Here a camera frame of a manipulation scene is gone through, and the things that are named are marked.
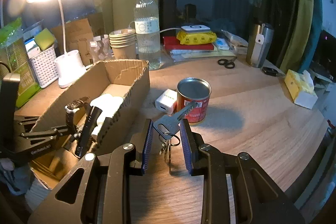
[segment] black car key fob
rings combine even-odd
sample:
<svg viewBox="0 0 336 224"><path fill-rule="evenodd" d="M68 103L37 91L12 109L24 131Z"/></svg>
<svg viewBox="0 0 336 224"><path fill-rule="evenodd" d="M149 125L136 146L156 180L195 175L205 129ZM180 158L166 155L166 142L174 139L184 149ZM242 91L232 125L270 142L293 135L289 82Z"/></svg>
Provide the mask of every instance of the black car key fob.
<svg viewBox="0 0 336 224"><path fill-rule="evenodd" d="M269 67L263 67L261 70L264 74L274 76L274 77L278 76L279 74L277 70L269 68Z"/></svg>

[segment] lamp base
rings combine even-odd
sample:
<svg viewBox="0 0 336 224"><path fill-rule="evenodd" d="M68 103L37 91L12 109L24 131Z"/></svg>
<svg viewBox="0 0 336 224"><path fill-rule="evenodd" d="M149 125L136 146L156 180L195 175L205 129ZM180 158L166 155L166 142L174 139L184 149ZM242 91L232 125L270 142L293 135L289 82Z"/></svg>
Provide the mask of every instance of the lamp base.
<svg viewBox="0 0 336 224"><path fill-rule="evenodd" d="M78 50L59 56L55 59L55 65L59 76L58 85L61 89L70 86L86 72Z"/></svg>

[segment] red book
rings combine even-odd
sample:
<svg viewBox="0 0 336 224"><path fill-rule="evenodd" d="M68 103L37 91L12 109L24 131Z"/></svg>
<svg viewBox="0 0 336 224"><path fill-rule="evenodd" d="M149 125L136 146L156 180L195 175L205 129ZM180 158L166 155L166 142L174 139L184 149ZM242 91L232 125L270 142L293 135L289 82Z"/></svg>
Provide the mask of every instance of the red book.
<svg viewBox="0 0 336 224"><path fill-rule="evenodd" d="M166 51L170 52L172 50L204 50L212 51L214 49L213 44L203 44L203 45L181 45L180 40L176 37L163 37L163 45Z"/></svg>

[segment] key ring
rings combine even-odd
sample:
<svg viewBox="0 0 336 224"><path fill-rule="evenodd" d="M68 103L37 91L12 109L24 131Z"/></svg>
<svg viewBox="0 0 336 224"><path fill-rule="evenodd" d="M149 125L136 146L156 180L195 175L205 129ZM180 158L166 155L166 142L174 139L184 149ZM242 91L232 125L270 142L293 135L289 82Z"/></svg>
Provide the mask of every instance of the key ring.
<svg viewBox="0 0 336 224"><path fill-rule="evenodd" d="M177 137L176 135L170 134L170 133L164 133L164 134L166 134L166 135L168 135L168 136L171 136L171 137L175 137L175 138L178 139L178 143L177 143L177 144L171 144L171 146L178 146L178 145L180 145L181 140L180 140L179 137Z"/></svg>

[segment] desk surface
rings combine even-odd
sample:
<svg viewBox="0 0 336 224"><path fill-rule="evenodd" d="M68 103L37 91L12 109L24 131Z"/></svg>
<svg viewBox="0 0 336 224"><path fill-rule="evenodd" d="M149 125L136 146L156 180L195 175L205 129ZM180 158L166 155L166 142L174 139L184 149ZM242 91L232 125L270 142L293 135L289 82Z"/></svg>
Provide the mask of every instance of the desk surface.
<svg viewBox="0 0 336 224"><path fill-rule="evenodd" d="M155 120L162 115L153 103L164 90L175 89L186 77L205 79L212 87L207 116L192 130L222 152L248 152L285 191L317 150L328 126L326 120L317 109L295 105L281 78L267 76L243 59L231 70L219 66L217 59L197 59L151 71L151 90L128 137L141 131L145 118ZM59 92L54 83L17 114L27 115L36 102L50 104ZM36 109L31 115L40 115L39 111L44 110ZM146 175L131 177L133 223L199 223L203 178L188 175L182 146L172 148L169 174L164 156L158 155L159 144L154 138Z"/></svg>

